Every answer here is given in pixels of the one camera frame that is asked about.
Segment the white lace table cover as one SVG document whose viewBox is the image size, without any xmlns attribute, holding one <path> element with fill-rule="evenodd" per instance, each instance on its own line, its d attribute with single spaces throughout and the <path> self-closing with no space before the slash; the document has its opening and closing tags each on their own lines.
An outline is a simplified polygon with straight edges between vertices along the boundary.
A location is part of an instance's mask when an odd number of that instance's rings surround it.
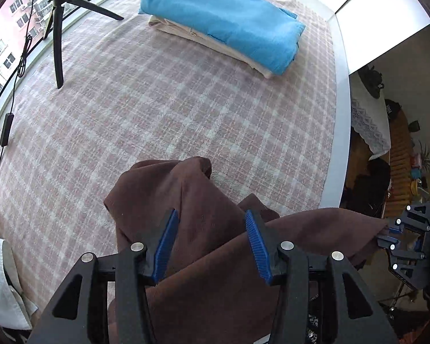
<svg viewBox="0 0 430 344">
<path fill-rule="evenodd" d="M 349 76 L 351 126 L 371 151 L 370 160 L 388 153 L 392 147 L 388 114 L 383 92 L 378 99 L 370 95 L 357 73 Z"/>
</svg>

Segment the brown fleece garment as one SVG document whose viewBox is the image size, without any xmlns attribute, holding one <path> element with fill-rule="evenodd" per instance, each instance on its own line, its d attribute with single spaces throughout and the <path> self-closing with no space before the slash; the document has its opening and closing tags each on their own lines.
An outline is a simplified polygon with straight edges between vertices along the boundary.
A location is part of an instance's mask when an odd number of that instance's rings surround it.
<svg viewBox="0 0 430 344">
<path fill-rule="evenodd" d="M 339 208 L 280 216 L 254 195 L 235 203 L 214 185 L 211 171 L 202 157 L 138 162 L 105 199 L 120 249 L 157 226 L 167 210 L 179 212 L 165 279 L 146 292 L 159 343 L 253 343 L 270 332 L 279 291 L 259 275 L 246 210 L 260 212 L 269 228 L 300 249 L 340 251 L 354 264 L 374 253 L 374 238 L 387 224 Z"/>
</svg>

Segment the folded beige cloth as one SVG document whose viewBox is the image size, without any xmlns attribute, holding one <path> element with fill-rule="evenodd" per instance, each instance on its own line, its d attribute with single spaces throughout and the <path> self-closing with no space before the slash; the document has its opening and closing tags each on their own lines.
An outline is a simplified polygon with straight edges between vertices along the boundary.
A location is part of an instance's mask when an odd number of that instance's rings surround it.
<svg viewBox="0 0 430 344">
<path fill-rule="evenodd" d="M 219 42 L 218 40 L 215 40 L 210 36 L 201 34 L 193 28 L 182 26 L 179 23 L 175 23 L 168 19 L 157 17 L 155 15 L 152 15 L 152 17 L 149 18 L 148 25 L 161 32 L 191 40 L 205 47 L 208 47 L 211 50 L 215 50 L 218 53 L 227 55 L 230 58 L 240 60 L 246 63 L 250 68 L 261 73 L 266 79 L 270 79 L 274 76 L 274 74 L 269 69 L 263 67 L 258 62 L 252 60 L 251 58 L 248 58 L 239 51 L 228 47 L 226 44 L 223 44 L 222 42 Z"/>
</svg>

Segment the folded blue cloth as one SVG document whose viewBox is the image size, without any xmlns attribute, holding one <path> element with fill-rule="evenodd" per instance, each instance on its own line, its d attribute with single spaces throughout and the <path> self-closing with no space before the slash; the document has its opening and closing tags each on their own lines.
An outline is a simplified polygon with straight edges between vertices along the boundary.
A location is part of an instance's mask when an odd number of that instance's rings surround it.
<svg viewBox="0 0 430 344">
<path fill-rule="evenodd" d="M 305 25 L 266 0 L 141 0 L 140 12 L 188 27 L 283 75 Z"/>
</svg>

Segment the white cotton garment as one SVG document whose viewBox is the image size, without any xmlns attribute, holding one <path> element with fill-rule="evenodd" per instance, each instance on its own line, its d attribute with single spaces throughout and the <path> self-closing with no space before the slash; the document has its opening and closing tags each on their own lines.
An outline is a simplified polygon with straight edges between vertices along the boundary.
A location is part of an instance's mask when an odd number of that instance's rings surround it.
<svg viewBox="0 0 430 344">
<path fill-rule="evenodd" d="M 0 326 L 31 331 L 31 317 L 37 310 L 23 292 L 10 244 L 0 239 Z"/>
</svg>

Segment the plaid pink bed sheet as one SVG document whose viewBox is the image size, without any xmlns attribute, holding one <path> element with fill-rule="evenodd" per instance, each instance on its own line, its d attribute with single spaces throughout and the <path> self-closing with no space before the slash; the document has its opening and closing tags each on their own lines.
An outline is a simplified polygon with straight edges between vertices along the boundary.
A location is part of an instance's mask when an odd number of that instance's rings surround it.
<svg viewBox="0 0 430 344">
<path fill-rule="evenodd" d="M 109 0 L 122 21 L 90 13 L 63 35 L 61 89 L 51 51 L 27 69 L 0 147 L 0 238 L 39 309 L 82 253 L 116 250 L 103 201 L 136 162 L 202 156 L 235 202 L 255 194 L 280 214 L 319 206 L 335 125 L 332 34 L 305 4 L 269 1 L 305 26 L 271 79 L 151 28 L 140 0 Z"/>
</svg>

